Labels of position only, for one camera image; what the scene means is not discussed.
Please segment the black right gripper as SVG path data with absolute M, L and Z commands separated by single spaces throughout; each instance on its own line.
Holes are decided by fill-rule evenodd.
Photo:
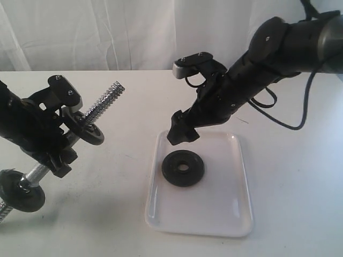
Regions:
M 238 108 L 274 82 L 279 75 L 268 67 L 241 56 L 229 69 L 209 52 L 199 52 L 173 62 L 173 75 L 185 79 L 201 74 L 205 85 L 197 90 L 194 104 L 175 112 L 167 139 L 176 146 L 199 139 L 195 127 L 223 124 Z

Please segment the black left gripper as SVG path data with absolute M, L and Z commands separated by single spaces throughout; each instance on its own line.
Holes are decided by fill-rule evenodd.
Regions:
M 63 178 L 78 157 L 60 128 L 62 119 L 56 113 L 62 106 L 71 110 L 81 108 L 81 96 L 62 75 L 52 75 L 48 87 L 21 99 L 5 91 L 5 139 L 40 163 L 49 162 L 52 173 Z

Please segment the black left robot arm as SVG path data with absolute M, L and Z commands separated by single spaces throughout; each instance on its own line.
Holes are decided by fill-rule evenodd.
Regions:
M 62 108 L 76 112 L 83 104 L 64 76 L 51 76 L 48 85 L 21 99 L 1 83 L 1 137 L 62 178 L 77 158 L 61 128 Z

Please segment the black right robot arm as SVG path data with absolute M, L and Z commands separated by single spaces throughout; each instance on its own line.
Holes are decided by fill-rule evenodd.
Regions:
M 279 17 L 264 22 L 247 51 L 229 68 L 212 54 L 199 52 L 176 60 L 173 75 L 188 79 L 200 74 L 197 97 L 185 111 L 172 115 L 167 139 L 172 145 L 199 138 L 196 129 L 227 122 L 244 104 L 270 84 L 303 72 L 342 74 L 342 15 L 288 24 Z

